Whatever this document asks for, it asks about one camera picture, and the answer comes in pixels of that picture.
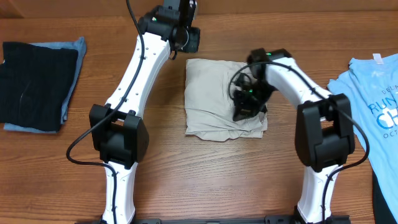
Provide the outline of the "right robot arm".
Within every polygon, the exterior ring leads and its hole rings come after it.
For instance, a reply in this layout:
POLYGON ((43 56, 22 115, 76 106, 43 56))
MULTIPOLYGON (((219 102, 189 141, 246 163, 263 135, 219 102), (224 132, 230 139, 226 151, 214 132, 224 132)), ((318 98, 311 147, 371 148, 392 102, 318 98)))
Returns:
POLYGON ((354 152, 349 99, 317 85, 285 49, 253 50, 247 64, 230 79, 233 120, 267 113, 266 103, 279 91, 297 110, 295 150, 305 166, 301 198, 291 215, 268 215, 264 223, 350 223, 333 215, 330 204, 338 173, 354 152))

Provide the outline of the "beige khaki shorts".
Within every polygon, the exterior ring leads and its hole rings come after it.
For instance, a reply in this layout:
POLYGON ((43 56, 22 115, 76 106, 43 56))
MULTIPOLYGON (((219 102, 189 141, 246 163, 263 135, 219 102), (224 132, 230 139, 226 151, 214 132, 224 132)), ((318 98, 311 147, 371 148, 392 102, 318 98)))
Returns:
POLYGON ((233 121, 234 103, 228 94, 232 76, 244 62, 193 58, 186 61, 186 135, 225 142, 237 138, 262 138, 267 115, 233 121))

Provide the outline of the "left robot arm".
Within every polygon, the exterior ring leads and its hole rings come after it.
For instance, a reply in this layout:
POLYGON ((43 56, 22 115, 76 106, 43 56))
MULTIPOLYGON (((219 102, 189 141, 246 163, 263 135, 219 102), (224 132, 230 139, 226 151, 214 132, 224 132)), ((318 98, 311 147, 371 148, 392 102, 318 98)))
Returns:
POLYGON ((149 146, 144 109, 154 82, 167 60, 178 52, 196 53, 200 29, 192 26, 197 2, 164 1, 140 19, 134 19, 134 53, 106 103, 93 105, 89 120, 94 148, 106 172, 106 206, 101 223, 132 223, 138 163, 149 146))

